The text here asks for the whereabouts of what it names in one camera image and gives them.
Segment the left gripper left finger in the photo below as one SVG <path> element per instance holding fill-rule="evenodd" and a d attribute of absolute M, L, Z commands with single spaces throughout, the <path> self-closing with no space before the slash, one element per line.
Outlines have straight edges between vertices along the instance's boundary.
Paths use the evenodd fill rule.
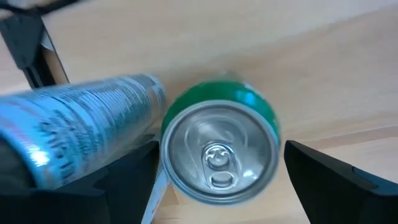
<path fill-rule="evenodd" d="M 0 141 L 0 224 L 141 224 L 158 161 L 159 144 L 151 141 L 74 182 L 44 190 Z"/>

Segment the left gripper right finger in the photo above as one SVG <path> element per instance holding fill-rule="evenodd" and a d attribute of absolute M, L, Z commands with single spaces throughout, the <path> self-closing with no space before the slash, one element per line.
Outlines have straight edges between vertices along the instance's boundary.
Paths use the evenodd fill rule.
<path fill-rule="evenodd" d="M 398 224 L 398 184 L 297 141 L 284 161 L 311 224 Z"/>

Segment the white Celsius peach can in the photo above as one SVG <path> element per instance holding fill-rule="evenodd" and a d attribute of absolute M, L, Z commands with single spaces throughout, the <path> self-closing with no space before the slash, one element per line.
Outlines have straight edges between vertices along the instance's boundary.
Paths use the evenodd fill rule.
<path fill-rule="evenodd" d="M 36 186 L 56 189 L 132 149 L 166 105 L 163 84 L 145 73 L 49 86 L 0 97 L 0 136 Z"/>

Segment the green Sprite can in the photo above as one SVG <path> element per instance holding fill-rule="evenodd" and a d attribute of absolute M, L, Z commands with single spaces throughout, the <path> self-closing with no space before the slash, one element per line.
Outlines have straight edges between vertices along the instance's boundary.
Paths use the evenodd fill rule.
<path fill-rule="evenodd" d="M 280 147 L 276 113 L 242 81 L 210 80 L 190 87 L 162 122 L 160 155 L 171 183 L 210 205 L 258 196 L 276 173 Z"/>

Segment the black frame wooden shelf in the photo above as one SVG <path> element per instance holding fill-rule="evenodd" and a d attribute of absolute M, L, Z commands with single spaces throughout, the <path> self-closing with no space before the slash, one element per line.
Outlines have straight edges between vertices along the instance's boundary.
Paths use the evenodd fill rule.
<path fill-rule="evenodd" d="M 0 0 L 0 9 L 12 13 L 0 20 L 0 33 L 31 88 L 57 84 L 42 53 L 42 39 L 47 32 L 42 16 L 81 0 L 56 0 L 42 6 L 21 8 Z"/>

